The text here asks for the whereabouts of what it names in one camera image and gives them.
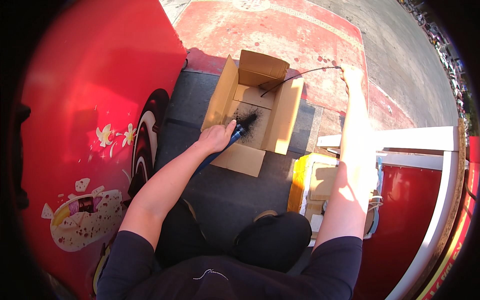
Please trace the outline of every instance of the red mat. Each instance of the red mat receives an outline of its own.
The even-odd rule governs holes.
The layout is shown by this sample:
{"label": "red mat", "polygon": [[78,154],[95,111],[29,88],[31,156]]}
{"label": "red mat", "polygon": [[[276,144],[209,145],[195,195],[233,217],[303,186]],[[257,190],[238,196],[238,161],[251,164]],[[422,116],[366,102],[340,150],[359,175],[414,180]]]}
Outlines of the red mat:
{"label": "red mat", "polygon": [[[193,0],[174,27],[190,51],[187,71],[191,72],[220,75],[228,54],[238,60],[240,51],[247,49],[289,62],[287,77],[343,62],[367,75],[360,30],[304,0]],[[345,114],[347,93],[338,70],[302,76],[303,98]],[[365,99],[369,99],[367,79]]]}

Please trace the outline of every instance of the fingers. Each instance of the fingers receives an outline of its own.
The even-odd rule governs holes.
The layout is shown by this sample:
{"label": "fingers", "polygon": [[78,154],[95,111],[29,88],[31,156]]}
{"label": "fingers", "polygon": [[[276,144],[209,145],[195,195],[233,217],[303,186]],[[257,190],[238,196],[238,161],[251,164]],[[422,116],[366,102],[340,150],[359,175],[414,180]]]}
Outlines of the fingers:
{"label": "fingers", "polygon": [[232,120],[225,129],[225,135],[231,136],[233,131],[235,130],[235,126],[237,126],[237,120]]}

